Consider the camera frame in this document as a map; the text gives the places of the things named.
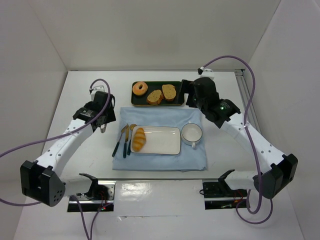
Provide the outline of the striped orange bread roll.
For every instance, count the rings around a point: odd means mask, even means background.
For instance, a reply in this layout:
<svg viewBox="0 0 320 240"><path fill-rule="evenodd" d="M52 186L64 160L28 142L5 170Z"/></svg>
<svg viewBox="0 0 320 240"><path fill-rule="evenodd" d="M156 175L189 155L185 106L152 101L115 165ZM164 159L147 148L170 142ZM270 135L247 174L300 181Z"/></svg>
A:
<svg viewBox="0 0 320 240"><path fill-rule="evenodd" d="M133 151L139 152L144 147L145 143L146 143L145 131L142 127L139 127L136 130L133 136L133 140L131 142Z"/></svg>

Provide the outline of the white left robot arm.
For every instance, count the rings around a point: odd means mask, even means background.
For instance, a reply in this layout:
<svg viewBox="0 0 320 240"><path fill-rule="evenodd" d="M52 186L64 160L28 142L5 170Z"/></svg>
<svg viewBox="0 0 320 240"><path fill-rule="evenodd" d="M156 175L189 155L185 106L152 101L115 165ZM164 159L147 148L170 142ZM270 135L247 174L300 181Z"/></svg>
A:
<svg viewBox="0 0 320 240"><path fill-rule="evenodd" d="M106 187L96 177L80 173L79 179L62 180L62 172L78 148L96 130L104 133L107 124L116 121L115 97L111 92L89 87L91 101L78 109L66 131L54 138L54 144L34 161L20 167L22 194L47 206L56 206L64 196L84 194L94 199Z"/></svg>

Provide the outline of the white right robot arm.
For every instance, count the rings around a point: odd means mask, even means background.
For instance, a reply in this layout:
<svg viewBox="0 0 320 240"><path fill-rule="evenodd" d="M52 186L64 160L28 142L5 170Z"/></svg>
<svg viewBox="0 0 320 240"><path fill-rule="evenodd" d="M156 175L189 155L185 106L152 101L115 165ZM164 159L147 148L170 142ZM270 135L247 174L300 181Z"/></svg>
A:
<svg viewBox="0 0 320 240"><path fill-rule="evenodd" d="M273 199L294 178L298 165L295 155L286 155L268 142L229 99L220 98L214 81L200 77L183 80L180 92L187 94L187 106L199 109L205 118L229 134L258 164L254 171L228 170L218 179L230 190L257 190Z"/></svg>

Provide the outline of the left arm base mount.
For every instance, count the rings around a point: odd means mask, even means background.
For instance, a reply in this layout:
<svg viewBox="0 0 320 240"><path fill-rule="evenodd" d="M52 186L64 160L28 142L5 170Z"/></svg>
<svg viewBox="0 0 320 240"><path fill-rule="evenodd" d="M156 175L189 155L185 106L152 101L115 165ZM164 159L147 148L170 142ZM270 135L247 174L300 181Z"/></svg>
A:
<svg viewBox="0 0 320 240"><path fill-rule="evenodd" d="M68 213L112 212L116 181L99 179L87 173L65 182L65 196L68 197Z"/></svg>

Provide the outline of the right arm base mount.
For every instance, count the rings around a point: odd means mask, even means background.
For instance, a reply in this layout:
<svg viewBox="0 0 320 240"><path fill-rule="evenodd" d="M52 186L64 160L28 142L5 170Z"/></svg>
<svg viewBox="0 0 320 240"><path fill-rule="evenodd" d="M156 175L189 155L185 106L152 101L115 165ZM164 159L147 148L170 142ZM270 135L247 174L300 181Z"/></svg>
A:
<svg viewBox="0 0 320 240"><path fill-rule="evenodd" d="M204 197L205 210L246 208L248 192L244 189L232 190L225 179L235 170L228 170L216 180L203 180L199 194Z"/></svg>

